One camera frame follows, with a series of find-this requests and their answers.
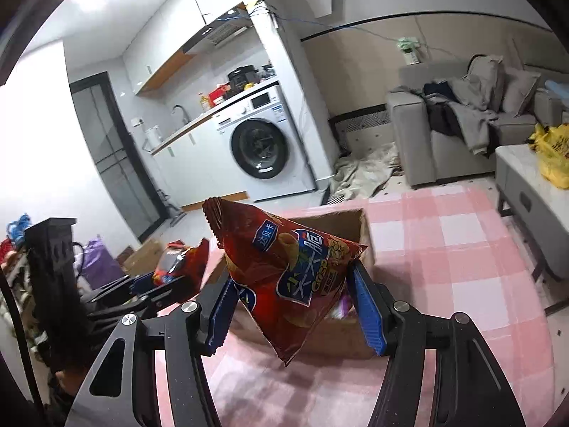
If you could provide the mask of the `white washing machine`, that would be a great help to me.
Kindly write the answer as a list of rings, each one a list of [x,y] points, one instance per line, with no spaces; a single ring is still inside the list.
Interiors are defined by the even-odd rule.
[[[251,201],[269,201],[317,190],[304,144],[280,84],[237,100],[215,120]]]

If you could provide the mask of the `white electric kettle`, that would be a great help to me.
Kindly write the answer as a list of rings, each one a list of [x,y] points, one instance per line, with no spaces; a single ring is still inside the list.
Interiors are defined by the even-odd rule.
[[[152,153],[162,143],[162,135],[158,125],[152,126],[145,130],[145,141],[143,150]]]

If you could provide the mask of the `black basket on washer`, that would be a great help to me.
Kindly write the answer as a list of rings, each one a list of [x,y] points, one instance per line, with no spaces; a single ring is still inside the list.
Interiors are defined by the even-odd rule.
[[[253,65],[243,65],[228,74],[230,90],[234,94],[241,93],[247,84],[260,81],[259,71]]]

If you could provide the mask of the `grey sofa cushion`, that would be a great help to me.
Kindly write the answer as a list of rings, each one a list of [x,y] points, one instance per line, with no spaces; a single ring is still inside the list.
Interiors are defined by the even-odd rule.
[[[470,59],[468,75],[476,77],[480,83],[480,92],[486,109],[500,111],[504,98],[505,66],[504,57],[499,55],[474,55]]]

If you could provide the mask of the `grey white coffee table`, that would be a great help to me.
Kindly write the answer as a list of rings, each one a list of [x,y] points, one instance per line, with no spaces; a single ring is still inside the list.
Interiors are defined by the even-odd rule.
[[[568,278],[568,192],[558,189],[539,171],[538,159],[525,144],[496,149],[496,184],[523,222],[549,270]]]

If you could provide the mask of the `dark glass door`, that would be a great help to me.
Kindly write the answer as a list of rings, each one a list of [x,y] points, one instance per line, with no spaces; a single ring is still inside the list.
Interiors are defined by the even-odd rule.
[[[119,111],[106,72],[69,84],[96,171],[138,241],[167,219],[167,210]]]

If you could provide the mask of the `white kitchen base cabinets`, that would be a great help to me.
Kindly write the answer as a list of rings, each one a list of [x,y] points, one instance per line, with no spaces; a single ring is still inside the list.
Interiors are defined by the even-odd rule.
[[[153,155],[170,195],[182,209],[192,210],[209,197],[246,199],[244,179],[229,145],[212,116]]]

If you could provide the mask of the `grey sofa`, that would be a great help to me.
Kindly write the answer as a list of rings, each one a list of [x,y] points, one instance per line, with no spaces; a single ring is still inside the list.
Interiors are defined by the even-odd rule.
[[[477,54],[407,65],[398,80],[386,107],[407,182],[420,187],[493,173],[498,147],[523,144],[537,123],[560,125],[564,104],[546,84],[568,75]]]

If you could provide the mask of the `dark red chips bag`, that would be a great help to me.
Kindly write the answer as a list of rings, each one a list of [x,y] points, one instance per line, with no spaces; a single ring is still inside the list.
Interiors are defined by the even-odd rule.
[[[277,357],[290,363],[367,246],[220,197],[206,200],[203,213],[223,254],[208,282],[227,272]]]

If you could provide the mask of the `yellow plastic bag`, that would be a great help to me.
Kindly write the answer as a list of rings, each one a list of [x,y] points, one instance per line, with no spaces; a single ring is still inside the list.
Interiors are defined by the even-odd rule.
[[[538,169],[555,187],[569,188],[569,128],[537,123],[528,138],[528,146],[536,154]]]

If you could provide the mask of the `red gold small snack bag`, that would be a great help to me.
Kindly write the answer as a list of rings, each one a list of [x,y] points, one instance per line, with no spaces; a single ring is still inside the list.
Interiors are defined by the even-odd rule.
[[[201,288],[208,256],[209,241],[206,238],[194,247],[185,245],[181,240],[171,242],[158,260],[152,273],[152,283],[162,286],[182,278],[186,295],[192,297]]]

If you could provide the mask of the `black patterned radiator cover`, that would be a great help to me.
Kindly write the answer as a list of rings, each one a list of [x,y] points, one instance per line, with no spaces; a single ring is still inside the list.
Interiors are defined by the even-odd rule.
[[[385,104],[342,113],[328,123],[342,155],[365,156],[394,142],[393,125]]]

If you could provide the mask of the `purple plastic bag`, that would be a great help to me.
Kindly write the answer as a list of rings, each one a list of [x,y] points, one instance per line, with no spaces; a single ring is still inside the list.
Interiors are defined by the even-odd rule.
[[[119,262],[108,252],[99,236],[86,245],[74,242],[73,247],[73,268],[79,288],[92,291],[124,276]]]

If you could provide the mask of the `white upper cabinets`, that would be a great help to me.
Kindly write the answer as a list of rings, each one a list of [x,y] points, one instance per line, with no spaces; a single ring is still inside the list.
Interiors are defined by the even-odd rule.
[[[256,0],[166,0],[122,54],[133,93],[162,87],[195,56],[212,51],[252,26]]]

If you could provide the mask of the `brown cardboard SF box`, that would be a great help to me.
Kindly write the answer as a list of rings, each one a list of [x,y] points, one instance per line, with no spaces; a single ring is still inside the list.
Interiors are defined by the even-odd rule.
[[[367,271],[373,271],[374,251],[366,212],[362,208],[341,208],[339,211],[329,207],[308,210],[287,211],[286,216],[302,225],[358,242],[367,246],[361,256]],[[269,341],[253,320],[246,306],[238,304],[229,326],[237,338],[267,346]],[[355,310],[346,291],[320,321],[297,355],[317,355],[319,357],[338,357],[346,359],[368,359],[373,351],[367,346],[363,332],[357,322]]]

